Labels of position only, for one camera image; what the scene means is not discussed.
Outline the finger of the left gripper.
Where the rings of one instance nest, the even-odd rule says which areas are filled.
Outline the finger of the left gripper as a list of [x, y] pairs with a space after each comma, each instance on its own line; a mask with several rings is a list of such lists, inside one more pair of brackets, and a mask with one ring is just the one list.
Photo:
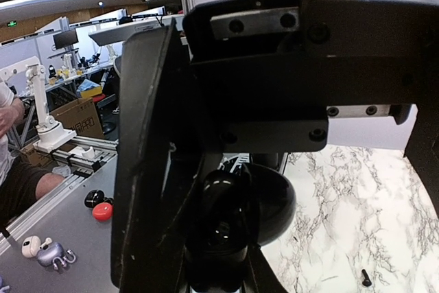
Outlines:
[[119, 146], [114, 188], [110, 265], [121, 292], [150, 292], [154, 241], [183, 241], [178, 212], [199, 156], [184, 153], [169, 169], [172, 147], [184, 137], [183, 86], [189, 57], [175, 23], [139, 32], [123, 45]]
[[438, 214], [438, 106], [418, 106], [405, 156], [421, 179]]

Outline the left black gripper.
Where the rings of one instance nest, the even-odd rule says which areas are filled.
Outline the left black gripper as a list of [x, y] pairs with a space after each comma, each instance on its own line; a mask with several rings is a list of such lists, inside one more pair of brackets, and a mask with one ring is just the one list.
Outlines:
[[330, 113], [438, 106], [437, 0], [225, 0], [183, 27], [227, 151], [320, 150]]

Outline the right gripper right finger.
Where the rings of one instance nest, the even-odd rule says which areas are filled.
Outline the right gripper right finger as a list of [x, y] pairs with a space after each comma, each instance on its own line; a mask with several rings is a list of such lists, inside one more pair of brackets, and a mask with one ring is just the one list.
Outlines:
[[248, 274], [246, 275], [247, 292], [287, 293], [277, 279], [259, 245], [249, 245], [247, 253]]

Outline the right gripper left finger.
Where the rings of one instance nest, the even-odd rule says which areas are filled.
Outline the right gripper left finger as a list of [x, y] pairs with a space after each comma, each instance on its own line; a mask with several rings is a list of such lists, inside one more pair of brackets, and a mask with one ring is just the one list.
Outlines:
[[183, 241], [154, 241], [150, 292], [179, 292], [184, 245]]

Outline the black round earbud case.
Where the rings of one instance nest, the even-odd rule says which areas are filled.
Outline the black round earbud case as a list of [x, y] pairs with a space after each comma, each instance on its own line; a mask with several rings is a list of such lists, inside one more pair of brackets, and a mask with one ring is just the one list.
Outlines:
[[185, 242], [188, 286], [195, 292], [247, 292], [249, 245], [261, 249], [279, 238], [295, 212], [293, 185], [273, 169], [245, 163], [238, 174], [208, 174]]

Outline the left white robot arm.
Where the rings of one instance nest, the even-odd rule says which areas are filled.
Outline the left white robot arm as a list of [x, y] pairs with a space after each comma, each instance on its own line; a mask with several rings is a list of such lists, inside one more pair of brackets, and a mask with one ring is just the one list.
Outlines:
[[405, 148], [438, 203], [437, 0], [221, 0], [127, 39], [111, 279], [121, 292], [282, 292], [262, 245], [291, 224], [281, 157], [329, 118], [418, 119]]

